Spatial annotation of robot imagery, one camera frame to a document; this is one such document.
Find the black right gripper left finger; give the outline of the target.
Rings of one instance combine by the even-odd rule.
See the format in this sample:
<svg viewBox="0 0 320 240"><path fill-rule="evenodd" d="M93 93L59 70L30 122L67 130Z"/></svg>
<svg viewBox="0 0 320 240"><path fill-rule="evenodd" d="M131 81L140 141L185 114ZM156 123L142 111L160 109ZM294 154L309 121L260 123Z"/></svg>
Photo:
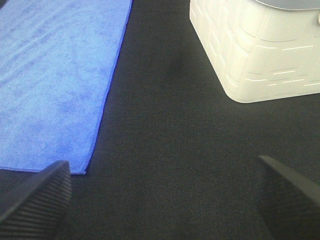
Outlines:
<svg viewBox="0 0 320 240"><path fill-rule="evenodd" d="M71 198L69 162L56 161L0 198L0 238L53 240Z"/></svg>

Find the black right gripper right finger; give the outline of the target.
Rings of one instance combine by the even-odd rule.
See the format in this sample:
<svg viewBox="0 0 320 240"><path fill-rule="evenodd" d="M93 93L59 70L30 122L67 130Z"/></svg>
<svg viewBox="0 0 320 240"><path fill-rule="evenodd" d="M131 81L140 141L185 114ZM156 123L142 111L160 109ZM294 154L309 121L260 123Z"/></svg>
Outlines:
<svg viewBox="0 0 320 240"><path fill-rule="evenodd" d="M320 186L280 161L258 157L253 178L258 213L274 240L320 238Z"/></svg>

